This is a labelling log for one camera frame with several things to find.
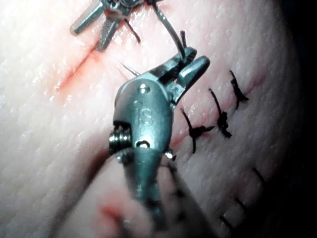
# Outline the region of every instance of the pale skin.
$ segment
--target pale skin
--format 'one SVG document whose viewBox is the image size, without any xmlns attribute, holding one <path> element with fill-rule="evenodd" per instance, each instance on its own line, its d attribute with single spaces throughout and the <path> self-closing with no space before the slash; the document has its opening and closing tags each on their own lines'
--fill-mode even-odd
<svg viewBox="0 0 317 238">
<path fill-rule="evenodd" d="M 94 51 L 104 17 L 77 37 L 69 33 L 89 3 L 1 1 L 1 237 L 120 237 L 113 213 L 129 221 L 136 237 L 153 237 L 147 211 L 129 196 L 122 165 L 111 158 L 101 162 L 108 157 L 116 91 L 133 78 L 118 59 L 144 72 L 177 49 L 153 10 L 141 7 L 130 18 L 141 44 L 122 25 L 104 53 Z M 211 64 L 174 111 L 171 148 L 193 198 L 171 198 L 171 174 L 159 170 L 169 230 L 157 236 L 184 237 L 188 224 L 199 233 L 202 225 L 193 224 L 201 212 L 216 237 L 228 237 L 219 217 L 233 227 L 243 221 L 235 198 L 251 207 L 263 190 L 253 168 L 269 180 L 300 128 L 302 95 L 292 37 L 273 0 L 158 5 L 177 32 L 186 32 L 188 46 Z M 238 110 L 230 70 L 249 98 Z M 216 125 L 218 111 L 208 88 L 228 112 L 232 137 L 216 126 L 197 139 L 192 154 L 180 108 L 193 127 Z M 181 203 L 186 221 L 176 223 Z"/>
</svg>

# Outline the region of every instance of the stitch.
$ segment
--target stitch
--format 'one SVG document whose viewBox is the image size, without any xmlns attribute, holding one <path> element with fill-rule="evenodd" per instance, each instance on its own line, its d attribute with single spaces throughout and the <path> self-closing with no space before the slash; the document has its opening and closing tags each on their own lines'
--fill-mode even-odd
<svg viewBox="0 0 317 238">
<path fill-rule="evenodd" d="M 227 219 L 225 219 L 224 216 L 220 216 L 219 218 L 220 218 L 220 220 L 222 220 L 222 222 L 229 228 L 229 230 L 233 233 L 233 232 L 234 232 L 234 228 L 233 228 L 233 226 L 227 221 Z"/>
<path fill-rule="evenodd" d="M 172 157 L 172 161 L 175 161 L 175 160 L 176 160 L 176 155 Z"/>
<path fill-rule="evenodd" d="M 187 47 L 187 44 L 186 44 L 185 31 L 180 31 L 180 36 L 181 36 L 181 38 L 182 38 L 183 46 L 184 46 L 184 48 L 186 48 L 186 47 Z"/>
<path fill-rule="evenodd" d="M 184 115 L 187 124 L 189 126 L 189 136 L 193 139 L 193 154 L 196 152 L 196 138 L 198 138 L 199 136 L 201 136 L 204 132 L 208 132 L 211 131 L 212 129 L 214 129 L 214 126 L 209 126 L 209 127 L 205 127 L 205 126 L 199 126 L 196 128 L 193 128 L 184 109 L 180 109 L 182 114 Z"/>
<path fill-rule="evenodd" d="M 218 118 L 217 124 L 218 124 L 222 134 L 225 137 L 230 138 L 232 136 L 232 134 L 227 131 L 227 128 L 229 127 L 228 123 L 227 123 L 227 119 L 228 119 L 227 113 L 221 112 L 221 108 L 220 108 L 220 105 L 219 105 L 219 102 L 218 102 L 216 95 L 214 94 L 214 92 L 211 88 L 209 89 L 209 91 L 211 92 L 212 97 L 213 97 L 214 101 L 216 102 L 218 112 L 219 112 L 219 118 Z"/>
<path fill-rule="evenodd" d="M 265 180 L 264 180 L 263 176 L 260 174 L 260 172 L 259 172 L 256 168 L 253 168 L 252 170 L 253 170 L 253 171 L 256 173 L 256 175 L 259 177 L 259 179 L 260 179 L 260 181 L 263 183 L 263 185 L 265 185 Z"/>
<path fill-rule="evenodd" d="M 239 103 L 240 102 L 246 102 L 248 101 L 249 99 L 244 96 L 239 88 L 239 85 L 238 85 L 238 82 L 237 82 L 237 79 L 236 79 L 236 76 L 234 75 L 234 73 L 230 70 L 230 73 L 233 77 L 233 79 L 231 80 L 231 85 L 233 87 L 233 91 L 234 91 L 234 94 L 236 95 L 237 97 L 237 106 L 236 106 L 236 110 L 238 109 L 239 107 Z"/>
<path fill-rule="evenodd" d="M 248 213 L 248 212 L 249 212 L 249 211 L 248 211 L 248 208 L 243 204 L 243 202 L 240 201 L 239 198 L 236 197 L 234 200 L 240 205 L 240 207 L 243 209 L 243 211 L 244 211 L 245 213 Z"/>
<path fill-rule="evenodd" d="M 135 31 L 135 30 L 133 29 L 133 27 L 130 25 L 129 20 L 125 18 L 124 21 L 125 21 L 125 23 L 127 23 L 127 25 L 128 25 L 128 27 L 130 28 L 132 34 L 133 34 L 134 37 L 137 39 L 138 43 L 140 43 L 140 42 L 141 42 L 141 39 L 140 39 L 138 33 L 136 33 L 136 31 Z"/>
</svg>

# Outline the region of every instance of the black suture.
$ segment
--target black suture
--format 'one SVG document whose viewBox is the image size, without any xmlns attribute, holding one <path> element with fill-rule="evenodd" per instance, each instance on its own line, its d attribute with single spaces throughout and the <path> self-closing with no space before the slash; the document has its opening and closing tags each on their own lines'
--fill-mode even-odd
<svg viewBox="0 0 317 238">
<path fill-rule="evenodd" d="M 153 0 L 145 0 L 145 2 L 146 2 L 148 5 L 152 5 L 152 4 L 153 4 Z"/>
<path fill-rule="evenodd" d="M 180 213 L 177 214 L 176 216 L 176 223 L 182 222 L 186 220 L 186 214 L 184 211 L 181 211 Z"/>
<path fill-rule="evenodd" d="M 225 223 L 225 225 L 226 225 L 226 226 L 229 228 L 229 230 L 233 233 L 233 232 L 234 232 L 234 228 L 233 228 L 233 226 L 227 221 L 227 219 L 225 219 L 224 216 L 220 216 L 219 218 L 220 218 L 220 220 L 223 221 L 223 223 Z"/>
<path fill-rule="evenodd" d="M 235 198 L 235 201 L 240 205 L 240 207 L 242 208 L 242 210 L 245 212 L 245 213 L 248 213 L 248 208 L 243 204 L 243 202 L 240 201 L 239 198 Z"/>
<path fill-rule="evenodd" d="M 220 108 L 220 105 L 219 105 L 219 102 L 218 102 L 218 99 L 217 99 L 215 93 L 213 92 L 213 90 L 211 88 L 209 89 L 209 91 L 211 92 L 211 95 L 212 95 L 214 101 L 216 102 L 218 112 L 219 112 L 219 118 L 218 118 L 217 124 L 218 124 L 222 134 L 225 137 L 230 138 L 232 136 L 232 134 L 227 131 L 227 128 L 229 127 L 228 123 L 227 123 L 227 120 L 228 120 L 227 113 L 221 112 L 221 108 Z"/>
<path fill-rule="evenodd" d="M 238 85 L 238 82 L 237 82 L 237 79 L 236 79 L 236 76 L 234 75 L 234 73 L 231 70 L 230 70 L 230 73 L 231 73 L 231 75 L 233 77 L 233 79 L 231 80 L 233 91 L 234 91 L 234 94 L 237 97 L 237 106 L 236 106 L 236 110 L 237 110 L 238 107 L 239 107 L 239 103 L 240 102 L 246 102 L 249 99 L 246 96 L 244 96 L 243 93 L 241 92 L 241 90 L 239 88 L 239 85 Z"/>
<path fill-rule="evenodd" d="M 182 42 L 183 42 L 183 47 L 186 48 L 187 44 L 186 44 L 186 35 L 185 35 L 185 31 L 180 31 L 180 37 L 182 38 Z"/>
<path fill-rule="evenodd" d="M 130 22 L 128 19 L 124 19 L 125 23 L 127 23 L 128 27 L 130 28 L 130 30 L 132 31 L 132 34 L 135 36 L 135 38 L 137 39 L 138 43 L 141 42 L 141 39 L 139 37 L 139 35 L 135 32 L 135 30 L 133 29 L 133 27 L 130 25 Z"/>
<path fill-rule="evenodd" d="M 264 185 L 265 184 L 265 180 L 264 180 L 263 176 L 260 174 L 260 172 L 256 168 L 253 168 L 252 170 L 256 173 L 256 175 L 259 177 L 260 181 Z"/>
<path fill-rule="evenodd" d="M 212 126 L 208 126 L 208 127 L 205 127 L 205 126 L 199 126 L 199 127 L 196 127 L 196 128 L 193 128 L 184 109 L 180 109 L 182 114 L 184 115 L 186 121 L 187 121 L 187 124 L 189 126 L 189 136 L 193 139 L 193 154 L 196 152 L 196 138 L 198 138 L 199 136 L 201 136 L 204 132 L 208 132 L 208 131 L 211 131 L 212 129 L 214 129 L 214 125 Z"/>
</svg>

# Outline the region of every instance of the skin surface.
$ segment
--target skin surface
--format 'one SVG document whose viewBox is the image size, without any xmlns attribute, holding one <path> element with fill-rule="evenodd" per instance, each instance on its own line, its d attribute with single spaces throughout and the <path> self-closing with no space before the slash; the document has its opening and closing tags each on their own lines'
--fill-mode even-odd
<svg viewBox="0 0 317 238">
<path fill-rule="evenodd" d="M 122 166 L 108 159 L 94 173 L 107 157 L 116 92 L 133 78 L 118 59 L 144 72 L 177 49 L 153 10 L 141 7 L 130 18 L 141 44 L 121 25 L 106 52 L 94 51 L 104 16 L 78 37 L 69 33 L 89 3 L 1 0 L 0 237 L 116 237 L 115 216 L 129 220 L 134 234 L 153 232 L 146 210 L 128 194 Z M 168 170 L 160 169 L 170 230 L 158 237 L 177 237 L 195 227 L 174 222 L 181 204 L 188 224 L 201 217 L 200 208 L 215 236 L 228 237 L 230 229 L 219 217 L 233 227 L 243 221 L 235 198 L 251 207 L 263 190 L 253 168 L 269 180 L 300 130 L 302 95 L 292 38 L 272 0 L 158 5 L 177 32 L 185 30 L 188 46 L 211 60 L 174 111 L 171 147 L 193 198 L 168 199 L 176 186 Z M 229 70 L 249 98 L 238 110 Z M 192 154 L 180 108 L 193 127 L 216 125 L 219 115 L 208 88 L 228 112 L 232 137 L 216 127 L 197 139 Z M 196 232 L 202 229 L 196 226 Z"/>
</svg>

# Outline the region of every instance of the metal pin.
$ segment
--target metal pin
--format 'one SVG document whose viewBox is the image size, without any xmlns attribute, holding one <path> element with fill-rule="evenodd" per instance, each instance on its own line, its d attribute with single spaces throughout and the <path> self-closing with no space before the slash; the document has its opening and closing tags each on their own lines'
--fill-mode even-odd
<svg viewBox="0 0 317 238">
<path fill-rule="evenodd" d="M 120 64 L 122 64 L 123 67 L 126 68 L 126 70 L 128 70 L 131 74 L 133 74 L 134 76 L 139 76 L 140 73 L 138 73 L 137 71 L 135 71 L 133 68 L 127 66 L 126 64 L 124 64 L 121 60 L 118 59 L 118 61 L 120 62 Z"/>
<path fill-rule="evenodd" d="M 89 7 L 80 17 L 70 26 L 70 32 L 78 35 L 90 26 L 105 11 L 106 5 L 100 0 L 93 0 Z"/>
<path fill-rule="evenodd" d="M 176 46 L 178 48 L 178 51 L 182 55 L 182 58 L 185 59 L 184 47 L 183 47 L 178 35 L 176 34 L 174 28 L 169 23 L 169 21 L 167 20 L 166 16 L 163 14 L 163 12 L 158 8 L 156 0 L 152 1 L 152 6 L 153 6 L 153 8 L 155 10 L 156 15 L 158 16 L 158 19 L 163 23 L 163 25 L 165 26 L 165 28 L 167 29 L 167 31 L 169 32 L 169 34 L 173 38 L 174 43 L 176 44 Z"/>
</svg>

